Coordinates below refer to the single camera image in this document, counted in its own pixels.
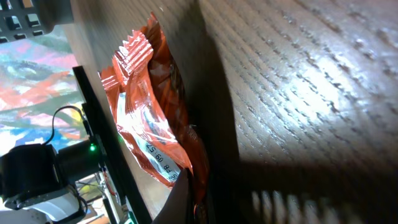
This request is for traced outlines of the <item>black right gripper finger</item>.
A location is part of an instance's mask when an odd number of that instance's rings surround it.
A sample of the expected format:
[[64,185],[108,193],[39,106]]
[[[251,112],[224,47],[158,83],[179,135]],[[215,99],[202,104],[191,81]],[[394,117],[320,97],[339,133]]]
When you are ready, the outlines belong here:
[[191,224],[194,223],[193,196],[190,172],[184,169],[178,175],[164,207],[152,224]]

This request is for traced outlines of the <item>orange chocolate bar wrapper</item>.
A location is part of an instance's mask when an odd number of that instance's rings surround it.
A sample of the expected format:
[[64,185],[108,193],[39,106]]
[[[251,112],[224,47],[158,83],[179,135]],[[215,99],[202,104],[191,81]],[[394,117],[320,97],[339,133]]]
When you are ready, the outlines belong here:
[[118,133],[141,169],[168,188],[188,169],[198,210],[208,185],[208,157],[189,123],[180,70],[155,14],[123,41],[100,78]]

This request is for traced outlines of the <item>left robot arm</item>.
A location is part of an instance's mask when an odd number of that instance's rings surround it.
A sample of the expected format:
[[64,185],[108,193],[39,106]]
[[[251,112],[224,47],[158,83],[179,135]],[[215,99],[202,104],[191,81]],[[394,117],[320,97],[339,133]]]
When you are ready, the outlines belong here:
[[25,144],[1,156],[1,198],[11,210],[34,209],[54,223],[78,223],[88,211],[76,181],[98,172],[101,152],[89,140],[56,151]]

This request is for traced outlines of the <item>grey plastic basket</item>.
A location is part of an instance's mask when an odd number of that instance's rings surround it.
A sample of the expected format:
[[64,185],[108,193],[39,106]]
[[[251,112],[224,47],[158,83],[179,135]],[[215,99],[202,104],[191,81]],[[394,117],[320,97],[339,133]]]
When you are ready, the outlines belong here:
[[1,43],[49,34],[73,21],[70,0],[1,0]]

